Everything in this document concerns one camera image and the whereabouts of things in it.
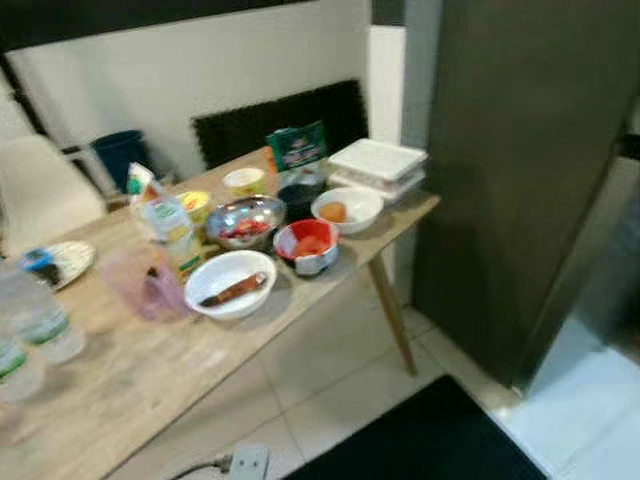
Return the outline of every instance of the white chair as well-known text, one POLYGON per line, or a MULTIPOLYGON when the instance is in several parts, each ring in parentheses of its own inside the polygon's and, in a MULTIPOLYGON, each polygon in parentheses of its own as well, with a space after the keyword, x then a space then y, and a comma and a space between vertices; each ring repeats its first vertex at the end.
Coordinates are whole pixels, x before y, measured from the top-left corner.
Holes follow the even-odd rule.
POLYGON ((106 214, 95 188, 40 135, 0 145, 5 255, 42 246, 106 214))

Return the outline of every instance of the metal bowl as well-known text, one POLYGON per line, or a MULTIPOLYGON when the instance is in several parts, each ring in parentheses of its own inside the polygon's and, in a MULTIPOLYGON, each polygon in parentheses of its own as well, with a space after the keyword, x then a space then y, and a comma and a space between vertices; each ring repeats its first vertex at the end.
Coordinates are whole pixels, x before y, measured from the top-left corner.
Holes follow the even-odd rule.
POLYGON ((216 208, 206 221, 205 233, 209 241, 218 242, 229 250, 262 250, 271 248, 271 237, 286 215, 284 202, 266 195, 240 198, 216 208), (230 236, 241 222, 266 223, 268 229, 260 233, 230 236))

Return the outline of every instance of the white bowl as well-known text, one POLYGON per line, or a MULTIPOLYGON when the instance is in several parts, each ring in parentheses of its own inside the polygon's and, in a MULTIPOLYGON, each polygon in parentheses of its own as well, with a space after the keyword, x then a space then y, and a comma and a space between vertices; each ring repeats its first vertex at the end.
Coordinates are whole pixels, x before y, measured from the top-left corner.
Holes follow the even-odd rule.
POLYGON ((235 320, 255 312, 269 296, 276 281, 276 265, 264 253, 250 250, 224 253, 202 264, 191 274, 184 289, 189 308, 216 320, 235 320), (216 307, 200 305, 205 298, 220 293, 254 273, 265 272, 267 283, 216 307))
POLYGON ((320 209, 327 203, 340 202, 347 208, 347 221, 333 223, 340 233, 349 235, 369 228, 384 207, 382 197, 366 188, 334 188, 320 195, 311 205, 313 216, 325 220, 320 216, 320 209))

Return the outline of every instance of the white tile floor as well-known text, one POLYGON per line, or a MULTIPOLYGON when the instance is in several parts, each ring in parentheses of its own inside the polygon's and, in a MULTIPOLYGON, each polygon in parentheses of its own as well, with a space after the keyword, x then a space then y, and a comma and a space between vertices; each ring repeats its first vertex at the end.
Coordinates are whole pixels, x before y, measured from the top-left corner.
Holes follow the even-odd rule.
MULTIPOLYGON (((329 297, 286 330, 110 480, 165 480, 265 443, 269 478, 331 448, 438 376, 458 378, 552 478, 640 478, 640 369, 594 351, 526 401, 497 384, 419 313, 405 312, 419 375, 404 370, 370 280, 329 297)), ((221 478, 209 471, 188 480, 221 478)))

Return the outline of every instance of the refrigerator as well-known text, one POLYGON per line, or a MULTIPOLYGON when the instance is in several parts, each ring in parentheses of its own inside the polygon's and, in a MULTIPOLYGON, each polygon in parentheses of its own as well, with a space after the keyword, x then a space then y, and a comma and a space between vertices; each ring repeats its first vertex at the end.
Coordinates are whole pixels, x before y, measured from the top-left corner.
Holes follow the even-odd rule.
POLYGON ((441 4, 425 123, 442 203, 419 226, 412 302, 522 392, 637 201, 617 145, 640 93, 638 5, 441 4))

